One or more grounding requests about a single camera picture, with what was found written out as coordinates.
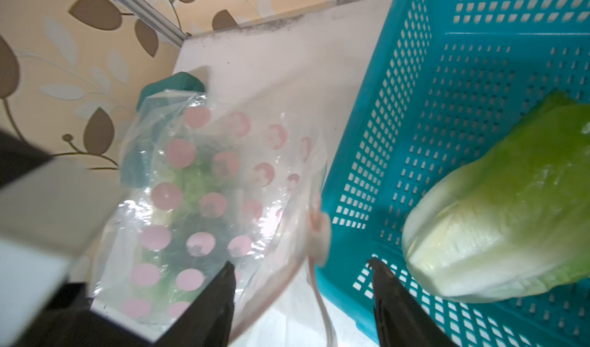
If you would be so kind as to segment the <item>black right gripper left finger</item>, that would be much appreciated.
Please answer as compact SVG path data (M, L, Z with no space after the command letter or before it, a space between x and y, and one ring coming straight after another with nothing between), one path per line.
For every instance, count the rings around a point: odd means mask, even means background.
M229 345L235 290L234 265L226 262L200 296L154 345L162 347L225 347Z

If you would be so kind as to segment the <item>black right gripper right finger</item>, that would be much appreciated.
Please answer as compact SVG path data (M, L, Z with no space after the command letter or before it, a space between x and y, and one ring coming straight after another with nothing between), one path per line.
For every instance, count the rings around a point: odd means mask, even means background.
M379 259L368 261L373 270L374 316L381 346L454 346Z

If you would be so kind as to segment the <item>chinese cabbage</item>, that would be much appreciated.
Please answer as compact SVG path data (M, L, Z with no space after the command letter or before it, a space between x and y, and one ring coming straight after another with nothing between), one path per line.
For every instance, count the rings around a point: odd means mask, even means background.
M238 223L237 178L220 163L173 169L168 182L151 190L155 219L141 230L144 288L195 296L229 260L240 259L230 246L244 233Z
M428 293L487 303L589 276L589 106L550 93L478 160L445 176L403 227Z

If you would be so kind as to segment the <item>clear blue-zip zipper bag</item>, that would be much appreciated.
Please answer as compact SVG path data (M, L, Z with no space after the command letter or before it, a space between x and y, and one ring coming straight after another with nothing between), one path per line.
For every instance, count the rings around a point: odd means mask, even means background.
M128 197L118 206L104 229L94 274L94 301L111 314L122 314L147 327L163 330L176 321L198 297L180 296L135 283L135 272L145 273L140 263L141 230L155 219L151 190L171 180L173 169L215 163L221 151L218 138L210 134L214 111L205 93L193 93L179 104L180 112L163 130L151 161L149 185L126 187Z

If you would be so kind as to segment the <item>clear pink-zip dotted bag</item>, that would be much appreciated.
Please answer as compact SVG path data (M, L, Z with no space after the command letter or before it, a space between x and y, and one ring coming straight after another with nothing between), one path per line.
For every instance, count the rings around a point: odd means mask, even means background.
M101 238L93 306L157 339L230 263L234 345L335 346L315 274L330 250L326 173L307 102L146 97L121 145L130 194Z

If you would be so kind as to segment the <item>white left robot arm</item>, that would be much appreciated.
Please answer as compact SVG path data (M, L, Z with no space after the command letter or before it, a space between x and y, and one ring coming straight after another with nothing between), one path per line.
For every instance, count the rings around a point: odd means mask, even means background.
M129 191L1 133L1 344L62 334L89 312L73 265Z

